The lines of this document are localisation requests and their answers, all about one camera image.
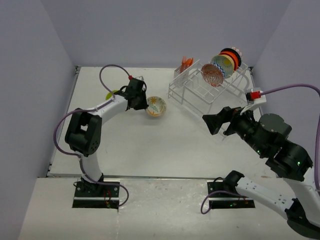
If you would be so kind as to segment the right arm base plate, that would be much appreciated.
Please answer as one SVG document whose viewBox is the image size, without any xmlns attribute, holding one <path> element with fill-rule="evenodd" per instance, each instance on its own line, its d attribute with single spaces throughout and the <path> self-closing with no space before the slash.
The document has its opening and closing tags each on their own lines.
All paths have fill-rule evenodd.
<svg viewBox="0 0 320 240">
<path fill-rule="evenodd" d="M 234 189 L 227 186 L 221 179 L 207 182 L 208 194 L 216 191 L 226 191 L 237 194 Z M 251 198 L 233 196 L 228 193 L 218 192 L 209 197 L 211 209 L 254 209 L 255 202 Z"/>
</svg>

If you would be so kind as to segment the lime green bowl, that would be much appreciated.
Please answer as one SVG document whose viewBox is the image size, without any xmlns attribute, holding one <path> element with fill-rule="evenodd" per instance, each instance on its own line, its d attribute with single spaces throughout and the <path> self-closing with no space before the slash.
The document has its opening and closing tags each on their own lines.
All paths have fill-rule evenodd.
<svg viewBox="0 0 320 240">
<path fill-rule="evenodd" d="M 119 90 L 117 89 L 117 90 L 113 90 L 112 93 L 109 92 L 109 93 L 106 95 L 105 100 L 106 100 L 106 101 L 114 101 L 115 96 L 117 95 L 117 92 L 118 92 L 118 91 L 119 91 Z"/>
</svg>

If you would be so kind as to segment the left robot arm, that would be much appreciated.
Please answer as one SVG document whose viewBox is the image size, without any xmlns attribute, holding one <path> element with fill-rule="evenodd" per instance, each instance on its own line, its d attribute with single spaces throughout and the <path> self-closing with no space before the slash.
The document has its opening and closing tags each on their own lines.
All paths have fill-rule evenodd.
<svg viewBox="0 0 320 240">
<path fill-rule="evenodd" d="M 147 85 L 144 78 L 129 76 L 129 83 L 114 93 L 109 99 L 88 110 L 81 108 L 73 111 L 66 134 L 65 142 L 78 156 L 82 176 L 77 182 L 77 189 L 97 197 L 103 193 L 104 177 L 97 157 L 102 136 L 103 125 L 118 114 L 130 109 L 145 110 L 148 108 L 146 97 Z"/>
</svg>

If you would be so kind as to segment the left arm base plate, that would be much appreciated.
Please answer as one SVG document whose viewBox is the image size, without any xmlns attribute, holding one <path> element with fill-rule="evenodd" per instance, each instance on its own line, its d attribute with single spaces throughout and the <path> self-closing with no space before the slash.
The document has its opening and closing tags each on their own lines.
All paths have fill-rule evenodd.
<svg viewBox="0 0 320 240">
<path fill-rule="evenodd" d="M 119 187 L 116 185 L 95 185 L 77 181 L 72 208 L 75 209 L 119 209 Z"/>
</svg>

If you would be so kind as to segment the white floral pattern bowl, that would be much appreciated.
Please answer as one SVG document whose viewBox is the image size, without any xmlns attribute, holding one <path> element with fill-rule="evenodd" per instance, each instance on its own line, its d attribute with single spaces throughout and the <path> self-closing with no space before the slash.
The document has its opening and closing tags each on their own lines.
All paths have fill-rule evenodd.
<svg viewBox="0 0 320 240">
<path fill-rule="evenodd" d="M 148 107 L 145 110 L 151 117 L 162 117 L 167 111 L 166 102 L 159 96 L 150 96 L 146 99 Z"/>
</svg>

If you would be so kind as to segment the red patterned glass bowl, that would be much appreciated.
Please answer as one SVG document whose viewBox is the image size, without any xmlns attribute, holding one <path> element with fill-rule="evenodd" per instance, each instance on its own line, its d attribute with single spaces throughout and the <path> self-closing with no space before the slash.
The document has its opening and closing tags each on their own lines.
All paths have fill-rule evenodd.
<svg viewBox="0 0 320 240">
<path fill-rule="evenodd" d="M 202 78 L 212 87 L 220 86 L 225 78 L 222 67 L 216 63 L 207 63 L 201 68 Z"/>
</svg>

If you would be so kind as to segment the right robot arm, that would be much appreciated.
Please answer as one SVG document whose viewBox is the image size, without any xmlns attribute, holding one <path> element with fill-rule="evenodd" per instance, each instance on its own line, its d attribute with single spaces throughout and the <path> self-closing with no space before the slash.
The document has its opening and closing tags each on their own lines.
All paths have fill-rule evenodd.
<svg viewBox="0 0 320 240">
<path fill-rule="evenodd" d="M 237 134 L 294 192 L 294 197 L 265 188 L 238 171 L 223 180 L 221 192 L 230 197 L 249 197 L 282 216 L 299 235 L 320 238 L 320 183 L 318 161 L 312 160 L 302 146 L 288 140 L 292 127 L 277 114 L 267 113 L 255 120 L 253 111 L 224 107 L 217 114 L 202 116 L 209 132 L 218 133 L 223 124 L 225 136 Z"/>
</svg>

